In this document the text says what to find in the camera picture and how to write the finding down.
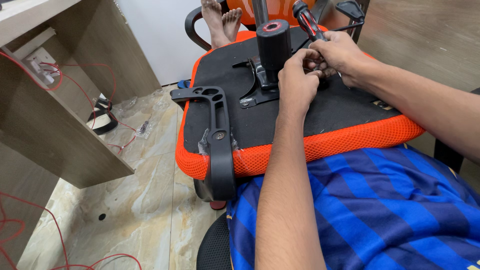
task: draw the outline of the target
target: red and black screwdriver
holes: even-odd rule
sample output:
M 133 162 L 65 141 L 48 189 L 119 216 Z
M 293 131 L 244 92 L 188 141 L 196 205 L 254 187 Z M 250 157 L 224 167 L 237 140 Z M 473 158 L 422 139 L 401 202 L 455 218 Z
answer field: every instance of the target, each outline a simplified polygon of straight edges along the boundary
M 324 33 L 317 25 L 314 16 L 308 9 L 308 5 L 302 0 L 293 3 L 293 16 L 297 18 L 300 27 L 307 32 L 308 38 L 315 42 L 318 39 L 328 41 L 324 37 Z

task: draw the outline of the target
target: chair caster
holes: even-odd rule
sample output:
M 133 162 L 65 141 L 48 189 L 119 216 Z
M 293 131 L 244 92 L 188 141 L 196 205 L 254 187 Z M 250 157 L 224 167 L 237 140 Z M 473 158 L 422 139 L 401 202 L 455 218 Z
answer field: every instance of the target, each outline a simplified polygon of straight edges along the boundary
M 222 209 L 225 208 L 226 206 L 227 206 L 227 202 L 226 202 L 226 201 L 210 202 L 210 207 L 211 207 L 213 210 L 222 210 Z

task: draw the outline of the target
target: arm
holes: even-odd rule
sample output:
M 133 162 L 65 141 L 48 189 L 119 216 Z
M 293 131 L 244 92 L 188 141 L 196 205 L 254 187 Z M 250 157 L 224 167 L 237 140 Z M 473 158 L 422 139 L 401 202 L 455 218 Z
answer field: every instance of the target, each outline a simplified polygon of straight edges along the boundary
M 345 85 L 369 91 L 458 153 L 480 163 L 479 95 L 373 60 L 346 33 L 325 32 L 325 37 L 330 41 L 316 41 L 310 48 L 341 72 Z
M 322 74 L 305 74 L 303 62 L 319 56 L 301 49 L 278 74 L 280 109 L 258 201 L 256 269 L 325 269 L 303 147 L 303 122 Z

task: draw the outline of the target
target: orange mesh seat cushion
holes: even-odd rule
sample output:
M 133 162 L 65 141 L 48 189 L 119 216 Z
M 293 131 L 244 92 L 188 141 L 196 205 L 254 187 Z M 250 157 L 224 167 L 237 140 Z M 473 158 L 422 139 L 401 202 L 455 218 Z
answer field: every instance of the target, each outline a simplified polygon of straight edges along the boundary
M 241 31 L 236 42 L 241 42 L 255 36 L 255 32 Z M 200 59 L 195 63 L 192 73 L 194 84 L 195 74 Z M 178 167 L 188 176 L 204 179 L 207 171 L 208 156 L 188 152 L 183 143 L 183 128 L 189 102 L 186 103 L 180 125 L 179 137 L 175 151 Z M 365 147 L 392 147 L 409 141 L 424 130 L 405 115 L 359 124 L 331 132 L 304 137 L 306 161 L 313 161 L 334 154 L 343 153 Z M 265 173 L 272 145 L 248 147 L 233 152 L 233 163 L 236 177 L 253 176 Z
M 299 25 L 297 19 L 293 17 L 292 6 L 296 0 L 266 0 L 268 8 L 268 18 L 270 20 L 282 19 L 290 25 Z M 311 9 L 315 0 L 303 0 Z M 255 16 L 253 15 L 252 0 L 227 0 L 228 8 L 231 10 L 241 8 L 243 15 L 241 23 L 244 25 L 254 25 Z

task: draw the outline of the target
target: forearm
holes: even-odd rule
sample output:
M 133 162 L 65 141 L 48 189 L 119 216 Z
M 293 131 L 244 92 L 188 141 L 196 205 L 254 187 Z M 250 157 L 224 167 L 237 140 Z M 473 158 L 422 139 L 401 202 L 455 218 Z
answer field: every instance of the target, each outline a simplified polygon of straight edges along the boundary
M 480 96 L 377 61 L 359 69 L 357 83 L 460 154 L 480 162 Z
M 257 269 L 324 269 L 305 162 L 305 116 L 280 110 L 257 210 Z

